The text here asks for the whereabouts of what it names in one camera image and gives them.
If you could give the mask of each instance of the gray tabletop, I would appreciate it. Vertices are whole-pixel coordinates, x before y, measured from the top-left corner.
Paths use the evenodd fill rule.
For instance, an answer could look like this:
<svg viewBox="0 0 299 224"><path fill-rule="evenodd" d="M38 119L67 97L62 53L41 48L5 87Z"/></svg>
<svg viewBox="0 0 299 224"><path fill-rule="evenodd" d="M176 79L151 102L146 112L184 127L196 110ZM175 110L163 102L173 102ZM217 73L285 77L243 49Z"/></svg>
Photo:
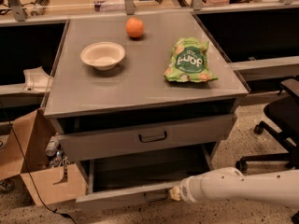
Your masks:
<svg viewBox="0 0 299 224"><path fill-rule="evenodd" d="M45 108L49 119L102 112L204 102L245 96L248 92L210 42L209 69L218 80L208 83L168 82L163 74L171 49L181 37L209 40L190 12L135 15L145 32L133 40L125 32L128 16L102 16L70 22ZM84 64L82 50L92 43L122 45L125 59L109 71Z"/></svg>

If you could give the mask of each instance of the office chair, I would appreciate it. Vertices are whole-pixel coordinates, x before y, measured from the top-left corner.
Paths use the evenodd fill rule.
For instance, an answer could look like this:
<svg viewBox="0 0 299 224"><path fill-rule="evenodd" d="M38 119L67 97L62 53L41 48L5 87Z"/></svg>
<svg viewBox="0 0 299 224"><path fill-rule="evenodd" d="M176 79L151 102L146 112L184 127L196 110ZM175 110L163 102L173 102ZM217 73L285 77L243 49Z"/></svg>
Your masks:
<svg viewBox="0 0 299 224"><path fill-rule="evenodd" d="M275 131L264 121L255 126L254 132L261 134L263 130L267 130L287 152L244 156L235 164L241 172L247 171L248 161L287 161L288 168L299 168L299 81L293 78L284 80L280 83L280 88L280 92L284 90L289 95L268 104L263 112L280 128L281 132Z"/></svg>

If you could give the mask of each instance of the speckled floor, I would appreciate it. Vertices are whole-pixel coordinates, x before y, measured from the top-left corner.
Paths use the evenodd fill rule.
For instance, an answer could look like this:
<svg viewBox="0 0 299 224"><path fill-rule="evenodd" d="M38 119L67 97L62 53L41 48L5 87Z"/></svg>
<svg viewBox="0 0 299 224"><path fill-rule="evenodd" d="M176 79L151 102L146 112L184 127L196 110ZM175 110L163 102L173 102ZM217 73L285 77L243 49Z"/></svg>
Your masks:
<svg viewBox="0 0 299 224"><path fill-rule="evenodd" d="M225 141L221 141L212 161L214 168L234 166L243 155L280 152L282 148L267 133L256 135L253 128L261 119L266 119L263 107L276 99L275 94L250 97L241 102L236 110L238 120ZM284 169L283 164L249 165L246 175L275 172ZM55 215L44 207L31 203L30 196L19 177L14 177L16 188L8 194L0 194L0 223L73 223L71 219ZM283 206L251 201L201 202L186 204L171 200L129 206L117 210L84 213L75 201L50 205L60 213L69 214L76 223L123 224L123 223L197 223L197 224L251 224L292 223L291 217L298 210Z"/></svg>

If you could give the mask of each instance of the white robotic arm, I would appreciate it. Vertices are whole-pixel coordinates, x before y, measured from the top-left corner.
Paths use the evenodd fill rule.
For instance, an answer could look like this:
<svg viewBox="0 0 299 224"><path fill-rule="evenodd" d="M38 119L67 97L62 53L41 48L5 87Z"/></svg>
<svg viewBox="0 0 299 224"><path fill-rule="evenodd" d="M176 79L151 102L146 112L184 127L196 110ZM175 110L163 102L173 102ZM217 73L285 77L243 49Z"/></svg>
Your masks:
<svg viewBox="0 0 299 224"><path fill-rule="evenodd" d="M170 194L186 203L245 199L298 209L298 184L299 170L243 175L235 168L222 168L185 178Z"/></svg>

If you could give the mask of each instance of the bowl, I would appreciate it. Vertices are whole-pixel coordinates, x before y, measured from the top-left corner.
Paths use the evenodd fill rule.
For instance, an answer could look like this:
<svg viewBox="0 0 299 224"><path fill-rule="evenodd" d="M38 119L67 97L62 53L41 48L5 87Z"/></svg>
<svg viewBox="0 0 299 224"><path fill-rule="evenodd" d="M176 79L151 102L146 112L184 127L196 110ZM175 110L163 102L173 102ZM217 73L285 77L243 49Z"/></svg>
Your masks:
<svg viewBox="0 0 299 224"><path fill-rule="evenodd" d="M124 48L113 42L94 43L81 52L81 60L97 70L112 69L124 58Z"/></svg>

